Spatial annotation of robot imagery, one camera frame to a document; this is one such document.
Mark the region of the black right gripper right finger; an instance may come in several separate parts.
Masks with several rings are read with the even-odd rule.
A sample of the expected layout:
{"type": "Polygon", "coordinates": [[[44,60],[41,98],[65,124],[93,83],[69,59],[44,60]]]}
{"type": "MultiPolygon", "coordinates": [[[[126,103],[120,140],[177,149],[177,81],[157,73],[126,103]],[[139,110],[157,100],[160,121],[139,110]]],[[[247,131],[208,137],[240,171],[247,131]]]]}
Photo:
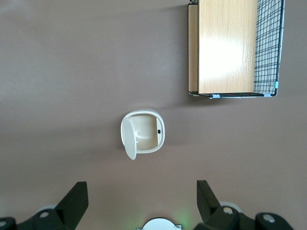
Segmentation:
{"type": "Polygon", "coordinates": [[[281,216],[260,212],[255,218],[246,216],[231,203],[221,204],[206,180],[197,181],[197,207],[202,223],[198,230],[292,230],[281,216]]]}

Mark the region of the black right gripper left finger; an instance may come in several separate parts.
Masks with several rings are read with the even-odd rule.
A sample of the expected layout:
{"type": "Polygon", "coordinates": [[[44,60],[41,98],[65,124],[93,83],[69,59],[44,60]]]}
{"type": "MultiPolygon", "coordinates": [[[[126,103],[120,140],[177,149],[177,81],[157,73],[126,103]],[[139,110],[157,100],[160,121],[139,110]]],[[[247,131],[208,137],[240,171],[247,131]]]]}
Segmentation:
{"type": "Polygon", "coordinates": [[[2,217],[2,230],[74,230],[89,206],[87,182],[77,182],[54,207],[38,211],[28,220],[17,223],[13,217],[2,217]]]}

